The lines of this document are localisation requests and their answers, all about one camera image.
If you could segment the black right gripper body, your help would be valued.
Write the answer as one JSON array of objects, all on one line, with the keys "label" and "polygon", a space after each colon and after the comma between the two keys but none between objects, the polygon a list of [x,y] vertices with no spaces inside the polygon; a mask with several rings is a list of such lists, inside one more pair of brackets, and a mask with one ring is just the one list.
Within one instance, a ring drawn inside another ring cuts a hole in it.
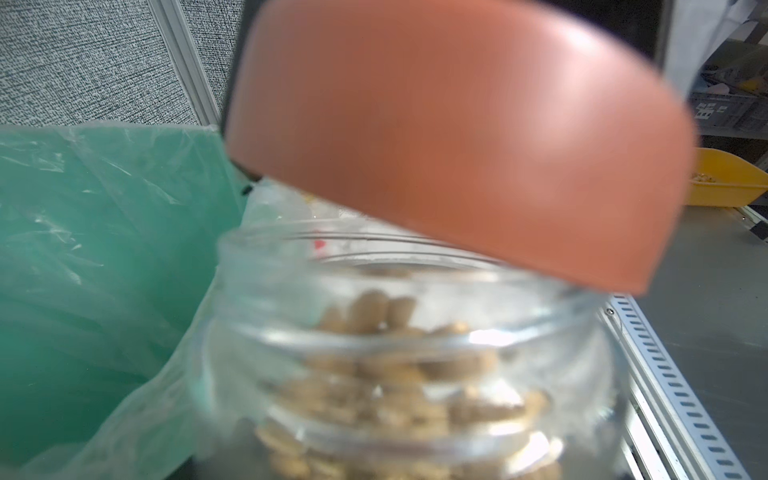
[{"label": "black right gripper body", "polygon": [[662,66],[671,30],[669,0],[547,0],[609,32],[655,66]]}]

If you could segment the orange-lidded peanut jar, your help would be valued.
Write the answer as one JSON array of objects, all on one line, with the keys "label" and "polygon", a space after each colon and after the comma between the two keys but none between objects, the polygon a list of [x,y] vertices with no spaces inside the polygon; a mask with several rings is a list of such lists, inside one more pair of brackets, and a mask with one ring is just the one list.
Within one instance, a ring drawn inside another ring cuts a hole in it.
[{"label": "orange-lidded peanut jar", "polygon": [[603,294],[360,219],[218,246],[189,355],[202,479],[616,479]]}]

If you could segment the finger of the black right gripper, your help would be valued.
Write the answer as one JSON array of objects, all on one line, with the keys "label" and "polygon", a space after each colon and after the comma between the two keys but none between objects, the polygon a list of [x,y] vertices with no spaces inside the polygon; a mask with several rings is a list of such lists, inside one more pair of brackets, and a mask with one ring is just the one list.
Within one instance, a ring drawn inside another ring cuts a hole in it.
[{"label": "finger of the black right gripper", "polygon": [[233,103],[233,92],[235,89],[237,74],[240,68],[243,51],[248,39],[249,32],[258,16],[259,10],[266,3],[266,0],[244,0],[242,5],[242,11],[238,23],[238,31],[236,35],[235,48],[232,57],[232,61],[229,69],[229,76],[227,81],[227,88],[225,91],[224,104],[221,111],[221,122],[219,130],[222,138],[226,139],[227,127],[229,121],[229,114]]}]

